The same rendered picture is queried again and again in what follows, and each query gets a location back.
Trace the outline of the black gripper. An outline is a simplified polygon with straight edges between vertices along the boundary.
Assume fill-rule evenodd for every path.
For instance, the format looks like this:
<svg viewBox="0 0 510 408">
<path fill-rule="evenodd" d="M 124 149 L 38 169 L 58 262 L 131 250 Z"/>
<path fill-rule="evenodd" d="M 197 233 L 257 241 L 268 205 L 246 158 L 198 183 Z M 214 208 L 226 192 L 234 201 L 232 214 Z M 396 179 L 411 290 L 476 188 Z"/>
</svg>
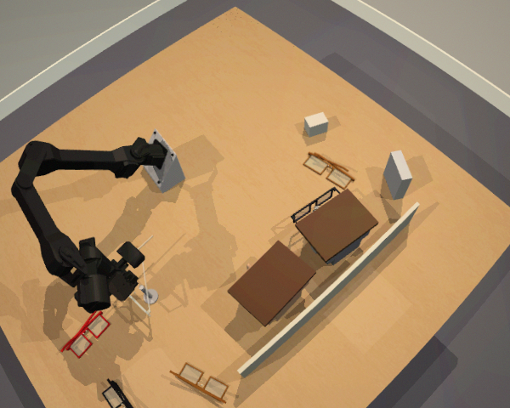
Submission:
<svg viewBox="0 0 510 408">
<path fill-rule="evenodd" d="M 129 266 L 128 264 L 130 264 L 134 269 L 136 269 L 143 261 L 145 261 L 144 254 L 140 252 L 130 241 L 126 241 L 121 248 L 117 250 L 117 252 L 122 256 L 122 259 L 119 262 L 114 259 L 112 261 L 108 259 L 110 266 L 105 275 L 107 280 L 110 279 L 111 275 L 116 271 L 116 268 L 121 271 L 126 271 Z"/>
</svg>

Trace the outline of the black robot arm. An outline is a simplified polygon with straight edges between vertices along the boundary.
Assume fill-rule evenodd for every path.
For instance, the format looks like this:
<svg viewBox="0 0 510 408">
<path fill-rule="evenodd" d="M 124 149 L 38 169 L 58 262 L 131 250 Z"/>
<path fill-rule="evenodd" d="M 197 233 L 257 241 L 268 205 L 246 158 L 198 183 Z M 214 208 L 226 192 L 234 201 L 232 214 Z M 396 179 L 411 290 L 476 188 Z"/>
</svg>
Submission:
<svg viewBox="0 0 510 408">
<path fill-rule="evenodd" d="M 18 162 L 20 172 L 11 188 L 25 218 L 39 240 L 47 271 L 72 287 L 77 286 L 77 306 L 100 311 L 111 306 L 110 293 L 120 301 L 134 292 L 139 279 L 130 270 L 116 271 L 106 279 L 108 258 L 95 246 L 95 238 L 79 242 L 62 233 L 50 217 L 33 186 L 34 178 L 55 170 L 110 170 L 116 179 L 128 179 L 141 166 L 162 170 L 168 150 L 157 139 L 152 144 L 138 137 L 133 145 L 108 150 L 60 150 L 42 141 L 26 145 Z M 76 268 L 74 274 L 72 269 Z"/>
</svg>

